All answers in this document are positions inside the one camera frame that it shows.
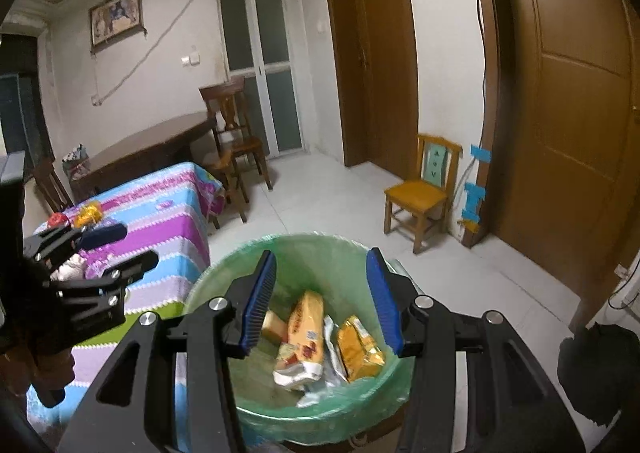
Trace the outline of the blue tape strips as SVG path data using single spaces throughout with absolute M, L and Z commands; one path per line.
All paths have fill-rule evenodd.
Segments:
M 472 144 L 470 147 L 472 163 L 478 167 L 491 163 L 491 150 Z M 477 181 L 466 180 L 463 184 L 464 206 L 461 212 L 461 225 L 466 231 L 477 234 L 480 231 L 480 207 L 486 199 L 486 188 Z

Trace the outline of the dark wooden dining chair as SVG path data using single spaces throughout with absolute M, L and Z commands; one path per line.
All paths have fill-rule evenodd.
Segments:
M 226 189 L 226 198 L 235 207 L 243 222 L 250 200 L 244 186 L 239 158 L 253 158 L 258 174 L 269 190 L 273 189 L 262 140 L 253 134 L 245 97 L 245 78 L 232 76 L 230 80 L 202 87 L 208 120 L 216 151 L 208 153 L 202 167 L 218 179 Z

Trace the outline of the dark wooden dining table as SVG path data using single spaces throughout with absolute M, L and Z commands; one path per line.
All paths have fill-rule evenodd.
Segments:
M 74 200 L 79 203 L 157 170 L 192 162 L 191 144 L 212 127 L 206 112 L 184 114 L 112 144 L 84 161 L 81 172 L 68 179 Z

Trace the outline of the yellow snack wrapper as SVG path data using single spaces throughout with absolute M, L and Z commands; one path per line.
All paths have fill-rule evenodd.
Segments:
M 348 317 L 338 329 L 337 345 L 349 383 L 382 372 L 384 352 L 356 315 Z

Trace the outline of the white cloth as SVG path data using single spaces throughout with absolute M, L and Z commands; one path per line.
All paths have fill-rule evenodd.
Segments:
M 87 259 L 81 254 L 73 254 L 51 273 L 50 279 L 55 282 L 84 280 L 87 268 Z

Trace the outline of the white glass double door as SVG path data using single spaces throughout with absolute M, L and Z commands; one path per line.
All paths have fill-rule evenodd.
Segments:
M 303 149 L 284 0 L 218 0 L 229 75 L 245 80 L 250 127 L 270 156 Z

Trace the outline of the orange snack bag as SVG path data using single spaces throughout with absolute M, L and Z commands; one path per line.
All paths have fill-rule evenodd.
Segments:
M 323 298 L 315 291 L 305 291 L 288 319 L 288 338 L 281 343 L 278 369 L 291 371 L 301 366 L 320 374 L 323 361 Z

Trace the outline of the dark window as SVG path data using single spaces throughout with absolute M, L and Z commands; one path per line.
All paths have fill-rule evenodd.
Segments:
M 6 152 L 24 151 L 29 173 L 44 160 L 53 160 L 37 75 L 26 72 L 2 75 L 0 104 Z

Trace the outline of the yellow toy car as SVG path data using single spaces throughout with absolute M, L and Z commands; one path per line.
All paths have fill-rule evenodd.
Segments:
M 73 218 L 73 227 L 81 229 L 98 224 L 104 218 L 102 205 L 98 201 L 90 201 L 82 204 Z

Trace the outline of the red apple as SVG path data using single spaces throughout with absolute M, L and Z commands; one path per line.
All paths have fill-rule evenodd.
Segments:
M 47 228 L 53 229 L 65 227 L 70 223 L 68 217 L 64 213 L 53 213 L 47 220 Z

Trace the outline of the brown wooden inner door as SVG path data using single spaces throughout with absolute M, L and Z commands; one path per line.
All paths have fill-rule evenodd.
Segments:
M 418 64 L 411 0 L 328 0 L 346 166 L 406 179 L 416 158 Z

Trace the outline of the framed wall painting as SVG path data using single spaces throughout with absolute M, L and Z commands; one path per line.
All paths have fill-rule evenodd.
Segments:
M 89 10 L 91 52 L 145 33 L 142 0 L 104 0 Z

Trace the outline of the small yellow wooden chair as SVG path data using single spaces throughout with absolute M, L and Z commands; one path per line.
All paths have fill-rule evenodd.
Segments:
M 383 232 L 393 224 L 412 234 L 412 252 L 419 255 L 432 230 L 446 233 L 454 200 L 462 147 L 442 137 L 418 135 L 416 171 L 384 191 Z

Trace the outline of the green lined trash bin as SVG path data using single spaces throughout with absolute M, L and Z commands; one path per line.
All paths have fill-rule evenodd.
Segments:
M 186 311 L 224 295 L 265 251 L 277 280 L 256 347 L 229 363 L 247 445 L 347 440 L 409 398 L 412 363 L 383 343 L 366 279 L 367 247 L 316 233 L 255 239 L 209 267 Z

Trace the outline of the large brown wooden door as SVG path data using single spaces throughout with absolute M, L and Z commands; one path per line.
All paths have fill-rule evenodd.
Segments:
M 483 228 L 578 296 L 617 285 L 639 213 L 639 10 L 631 0 L 483 0 Z

